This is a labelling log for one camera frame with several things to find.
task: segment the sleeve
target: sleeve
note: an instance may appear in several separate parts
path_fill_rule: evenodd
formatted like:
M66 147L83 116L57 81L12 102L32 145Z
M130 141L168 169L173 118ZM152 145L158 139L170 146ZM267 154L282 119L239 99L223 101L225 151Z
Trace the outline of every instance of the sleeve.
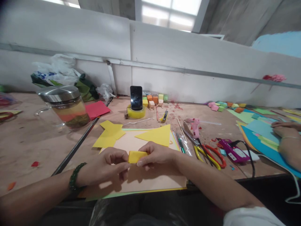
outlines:
M224 217L224 226L285 226L265 207L238 208Z

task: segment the tape roll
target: tape roll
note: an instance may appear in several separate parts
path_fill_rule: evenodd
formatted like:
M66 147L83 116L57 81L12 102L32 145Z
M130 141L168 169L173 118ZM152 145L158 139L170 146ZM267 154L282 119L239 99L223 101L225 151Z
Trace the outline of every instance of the tape roll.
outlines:
M131 105L129 105L127 107L127 111L128 111L128 115L130 118L140 119L145 116L146 107L143 105L142 110L135 111L135 110L131 109Z

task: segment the smartphone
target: smartphone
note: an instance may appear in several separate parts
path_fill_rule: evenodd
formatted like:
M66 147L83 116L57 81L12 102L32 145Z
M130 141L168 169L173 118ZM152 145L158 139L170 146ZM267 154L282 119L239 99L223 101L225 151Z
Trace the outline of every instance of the smartphone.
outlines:
M132 110L142 110L142 87L141 86L131 86L131 109Z

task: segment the jar lid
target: jar lid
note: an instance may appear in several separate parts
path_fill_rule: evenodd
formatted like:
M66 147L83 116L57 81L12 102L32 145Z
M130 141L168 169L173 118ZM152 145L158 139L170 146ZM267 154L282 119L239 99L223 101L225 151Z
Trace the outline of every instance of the jar lid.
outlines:
M40 98L49 103L73 100L81 94L75 86L49 86L37 92Z

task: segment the pink glue gun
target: pink glue gun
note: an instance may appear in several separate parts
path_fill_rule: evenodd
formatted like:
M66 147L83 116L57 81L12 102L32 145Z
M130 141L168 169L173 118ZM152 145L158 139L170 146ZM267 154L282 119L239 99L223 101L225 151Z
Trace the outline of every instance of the pink glue gun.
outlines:
M242 163L242 162L246 162L246 161L250 160L250 157L247 156L239 147L237 147L237 146L231 147L229 145L229 143L232 143L231 140L220 139L220 138L217 138L217 139L219 140L218 143L221 146L223 146L223 149L225 150L227 156L229 156L233 162Z
M198 132L198 125L200 123L200 119L188 118L188 119L186 119L186 122L190 123L192 126L193 138L195 138L195 139L200 138L200 134Z

